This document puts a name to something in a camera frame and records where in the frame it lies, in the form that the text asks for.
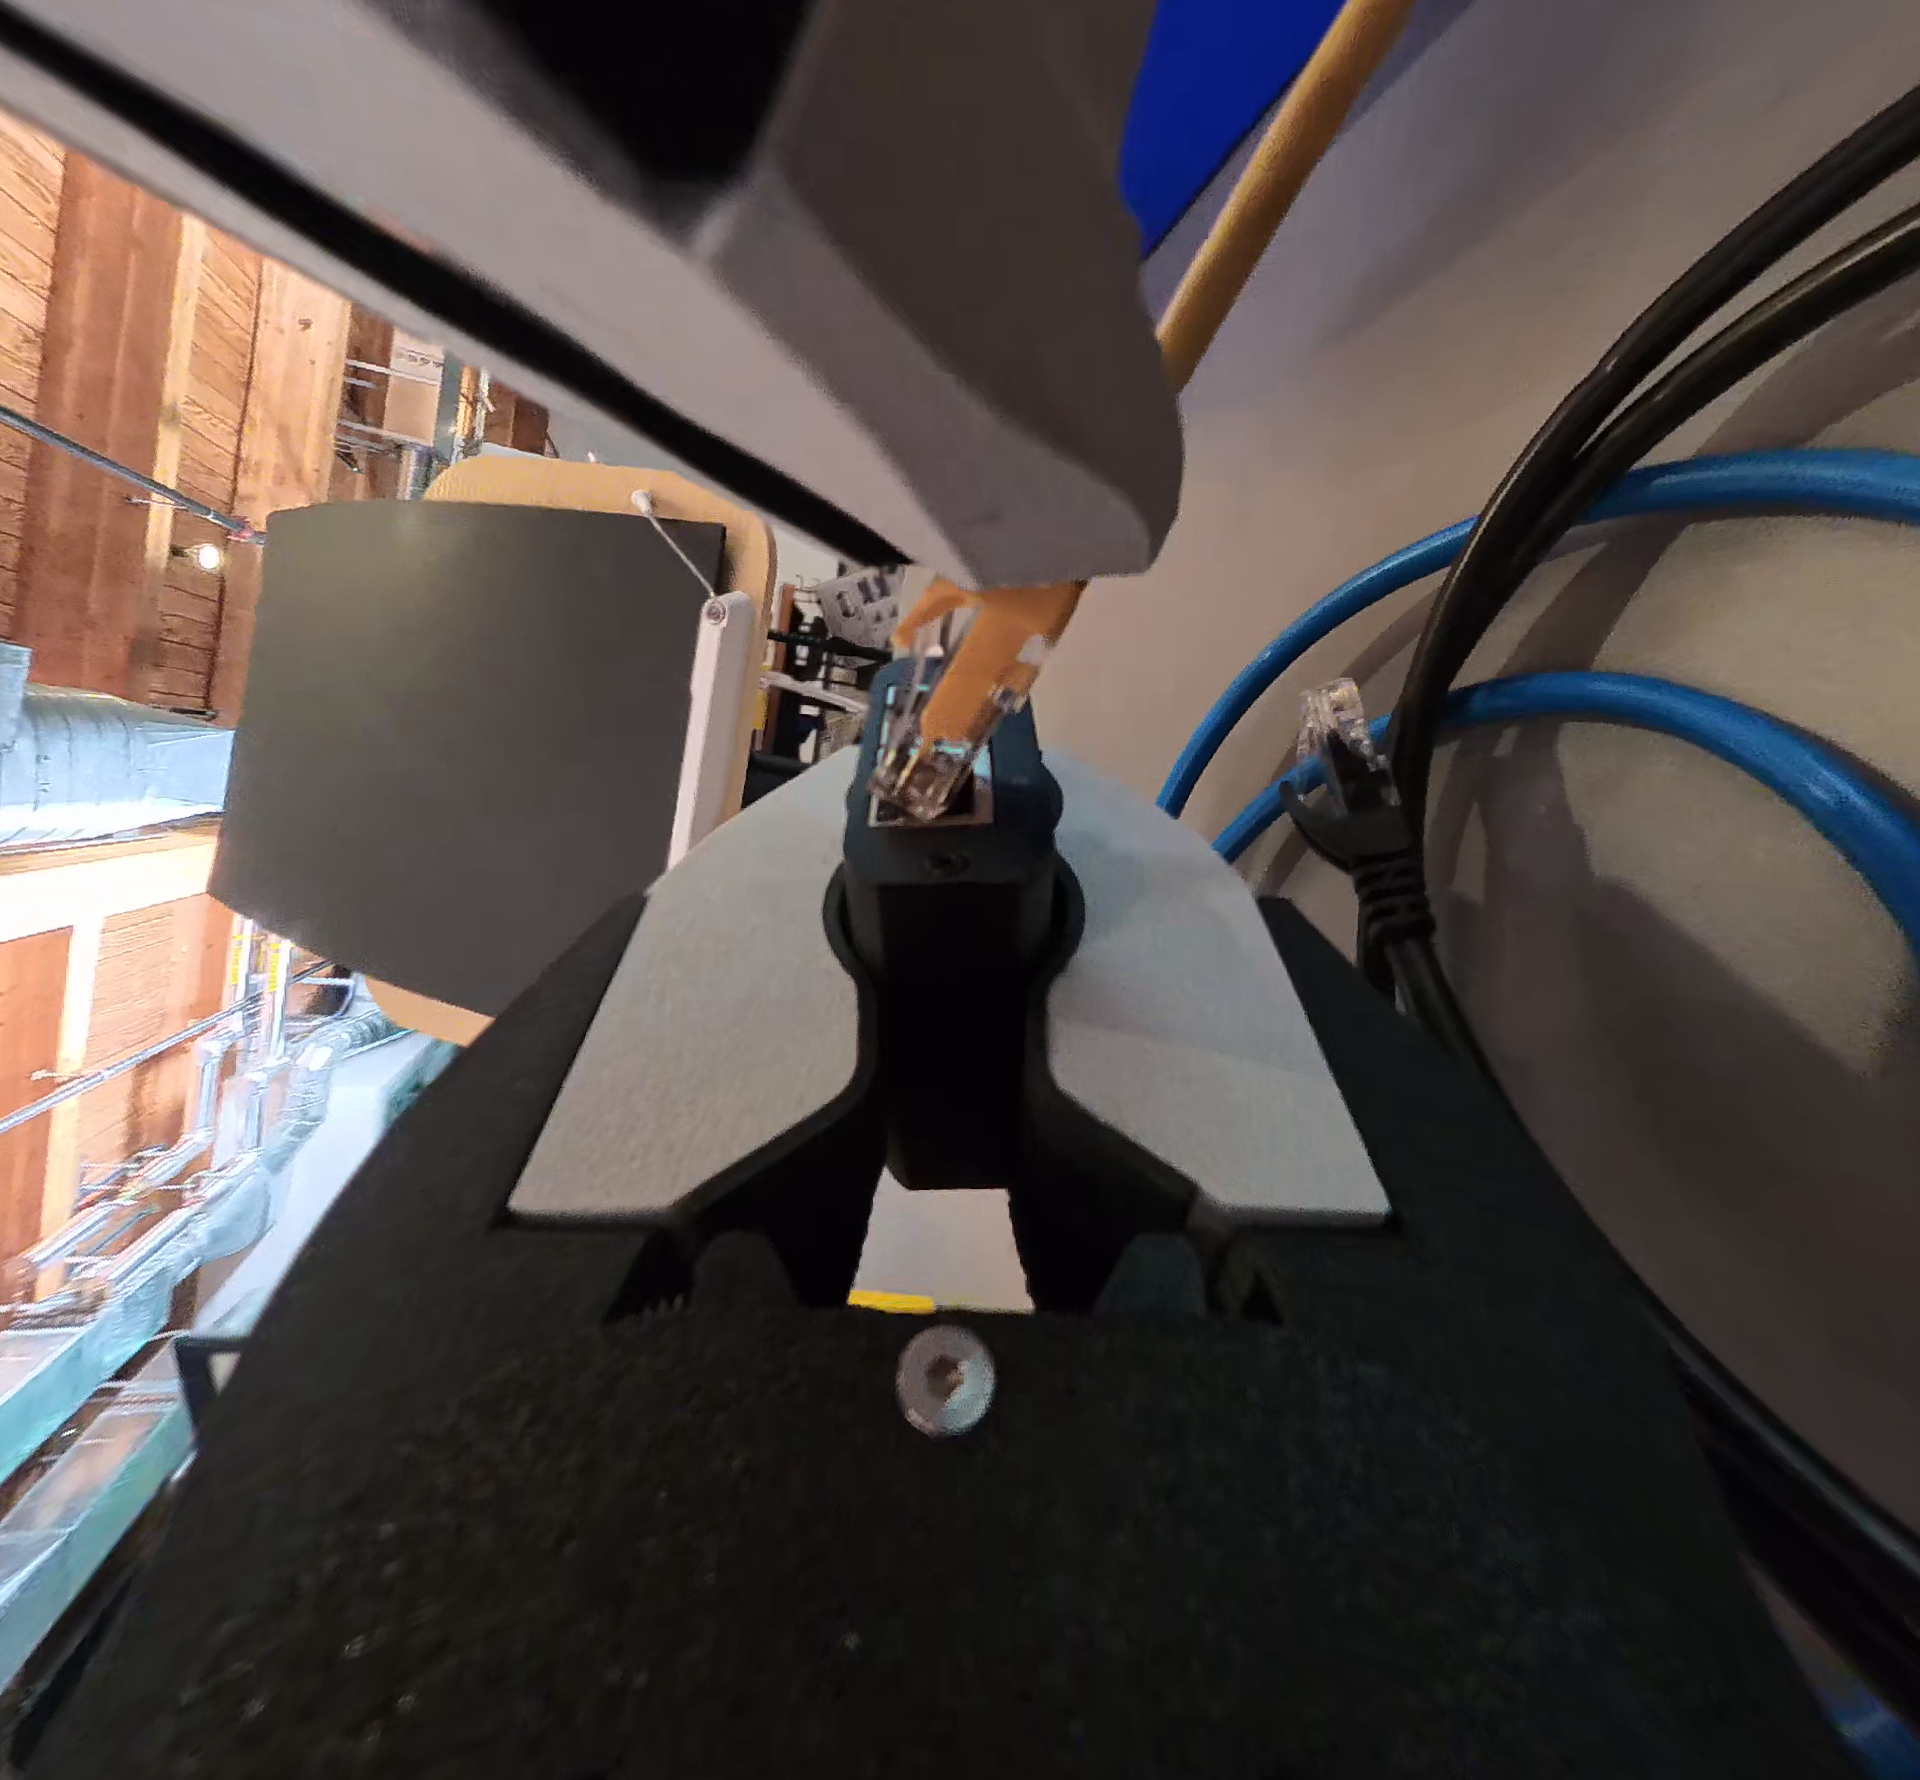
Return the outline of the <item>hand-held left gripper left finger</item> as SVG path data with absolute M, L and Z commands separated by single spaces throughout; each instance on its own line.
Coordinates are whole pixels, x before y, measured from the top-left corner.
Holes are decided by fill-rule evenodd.
M 846 1302 L 879 1171 L 859 992 L 828 938 L 853 769 L 804 769 L 653 881 L 515 1220 L 650 1223 L 693 1252 L 754 1232 L 804 1303 Z

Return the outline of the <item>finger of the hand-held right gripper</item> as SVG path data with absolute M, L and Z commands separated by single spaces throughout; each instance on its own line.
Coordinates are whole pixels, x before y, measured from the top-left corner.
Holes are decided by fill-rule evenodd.
M 1145 569 L 1178 396 L 1120 140 L 1159 0 L 813 0 L 704 224 L 705 413 L 978 589 Z
M 724 255 L 761 186 L 647 180 L 478 0 L 4 0 L 4 100 L 836 552 L 970 565 Z

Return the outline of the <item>silver rectangular ventilation duct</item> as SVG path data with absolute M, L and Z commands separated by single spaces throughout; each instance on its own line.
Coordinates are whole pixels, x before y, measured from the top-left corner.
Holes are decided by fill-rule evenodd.
M 1 1334 L 1 1681 L 188 1459 L 171 1303 Z

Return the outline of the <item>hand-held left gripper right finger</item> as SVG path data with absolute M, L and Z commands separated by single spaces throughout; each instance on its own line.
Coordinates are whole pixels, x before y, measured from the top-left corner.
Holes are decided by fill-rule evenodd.
M 1378 1229 L 1391 1199 L 1250 889 L 1186 823 L 1047 745 L 1044 956 L 1020 1009 L 1008 1223 L 1036 1307 L 1091 1307 L 1121 1252 L 1203 1270 L 1264 1228 Z

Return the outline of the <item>black ethernet adapter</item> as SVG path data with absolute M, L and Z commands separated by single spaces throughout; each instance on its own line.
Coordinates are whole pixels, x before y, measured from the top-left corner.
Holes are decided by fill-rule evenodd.
M 869 786 L 914 665 L 872 681 L 843 833 L 843 915 L 875 1000 L 883 1158 L 913 1191 L 1004 1189 L 1021 1148 L 1030 999 L 1057 936 L 1063 791 L 1015 711 L 948 811 L 919 823 Z

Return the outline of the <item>silver ribbed ventilation duct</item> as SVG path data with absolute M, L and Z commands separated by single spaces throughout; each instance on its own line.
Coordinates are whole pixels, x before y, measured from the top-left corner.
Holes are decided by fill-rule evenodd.
M 188 714 L 30 683 L 1 646 L 1 848 L 82 846 L 224 811 L 233 736 Z

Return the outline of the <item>blue plastic bin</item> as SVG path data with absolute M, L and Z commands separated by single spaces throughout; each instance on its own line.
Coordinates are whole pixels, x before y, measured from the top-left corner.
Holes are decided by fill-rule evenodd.
M 1150 255 L 1309 64 L 1346 0 L 1159 0 L 1120 140 Z

